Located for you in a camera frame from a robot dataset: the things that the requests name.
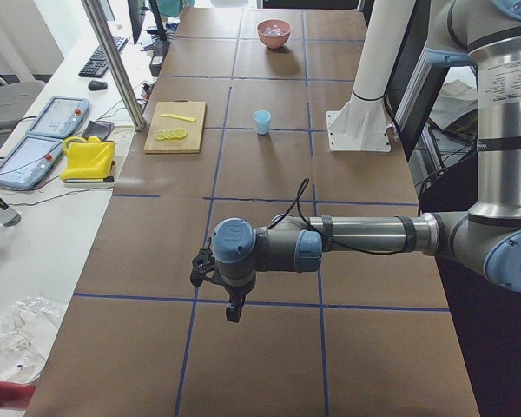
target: plastic cup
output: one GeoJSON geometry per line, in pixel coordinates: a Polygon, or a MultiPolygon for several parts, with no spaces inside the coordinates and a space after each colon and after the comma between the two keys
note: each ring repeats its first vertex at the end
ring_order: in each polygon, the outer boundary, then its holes
{"type": "Polygon", "coordinates": [[[265,135],[270,130],[270,119],[272,115],[266,110],[257,110],[253,113],[253,120],[256,123],[257,133],[265,135]]]}

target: yellow cloth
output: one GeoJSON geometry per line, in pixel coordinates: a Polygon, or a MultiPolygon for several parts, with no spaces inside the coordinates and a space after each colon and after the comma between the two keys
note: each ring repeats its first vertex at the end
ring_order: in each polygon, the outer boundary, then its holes
{"type": "Polygon", "coordinates": [[[114,161],[115,142],[102,142],[91,136],[72,136],[63,141],[68,166],[60,174],[66,180],[100,180],[109,176],[114,161]]]}

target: office chair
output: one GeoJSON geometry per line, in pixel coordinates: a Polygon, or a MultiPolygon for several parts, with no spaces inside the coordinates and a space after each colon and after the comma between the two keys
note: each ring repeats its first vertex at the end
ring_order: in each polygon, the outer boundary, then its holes
{"type": "Polygon", "coordinates": [[[0,136],[9,134],[44,88],[42,81],[7,84],[0,77],[0,136]]]}

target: keyboard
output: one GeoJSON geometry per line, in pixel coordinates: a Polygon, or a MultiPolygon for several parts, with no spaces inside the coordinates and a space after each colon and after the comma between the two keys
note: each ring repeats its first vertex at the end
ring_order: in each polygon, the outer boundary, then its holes
{"type": "MultiPolygon", "coordinates": [[[[118,51],[122,50],[125,44],[128,42],[126,37],[114,37],[115,47],[118,51]]],[[[104,52],[102,52],[102,48],[99,46],[96,48],[93,55],[90,56],[89,60],[81,71],[79,71],[79,76],[87,76],[89,78],[100,78],[104,75],[106,70],[108,69],[108,61],[106,60],[106,56],[104,52]]]]}

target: red object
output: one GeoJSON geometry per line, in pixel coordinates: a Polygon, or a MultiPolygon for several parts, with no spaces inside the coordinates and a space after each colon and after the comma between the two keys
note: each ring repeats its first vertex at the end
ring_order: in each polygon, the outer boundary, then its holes
{"type": "Polygon", "coordinates": [[[32,385],[0,381],[0,408],[3,410],[25,410],[35,392],[32,385]]]}

